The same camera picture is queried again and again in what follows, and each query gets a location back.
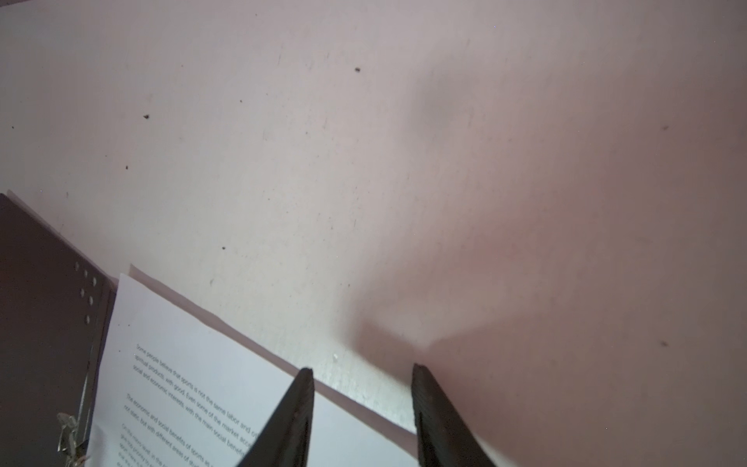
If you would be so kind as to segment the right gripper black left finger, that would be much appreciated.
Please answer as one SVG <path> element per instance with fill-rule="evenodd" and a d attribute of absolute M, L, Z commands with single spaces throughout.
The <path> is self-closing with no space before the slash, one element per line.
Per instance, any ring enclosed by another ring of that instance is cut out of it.
<path fill-rule="evenodd" d="M 311 368 L 301 369 L 238 467 L 306 467 L 314 407 Z"/>

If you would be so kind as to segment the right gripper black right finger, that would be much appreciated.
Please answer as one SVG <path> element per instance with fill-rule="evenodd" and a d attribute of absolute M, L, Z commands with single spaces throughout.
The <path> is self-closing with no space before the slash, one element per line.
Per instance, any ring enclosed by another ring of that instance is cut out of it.
<path fill-rule="evenodd" d="M 412 367 L 410 392 L 420 466 L 496 466 L 426 366 Z"/>

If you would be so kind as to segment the printed paper sheet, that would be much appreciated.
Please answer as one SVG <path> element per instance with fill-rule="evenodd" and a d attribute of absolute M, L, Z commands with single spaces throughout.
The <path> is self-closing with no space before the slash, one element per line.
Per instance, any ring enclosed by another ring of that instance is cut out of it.
<path fill-rule="evenodd" d="M 293 378 L 129 276 L 99 369 L 91 466 L 235 466 Z"/>

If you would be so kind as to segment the black file folder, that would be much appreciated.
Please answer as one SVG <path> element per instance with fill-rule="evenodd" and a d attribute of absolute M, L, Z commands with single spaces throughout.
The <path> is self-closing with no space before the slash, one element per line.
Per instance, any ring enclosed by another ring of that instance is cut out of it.
<path fill-rule="evenodd" d="M 71 466 L 84 453 L 112 280 L 20 202 L 1 198 L 1 463 Z"/>

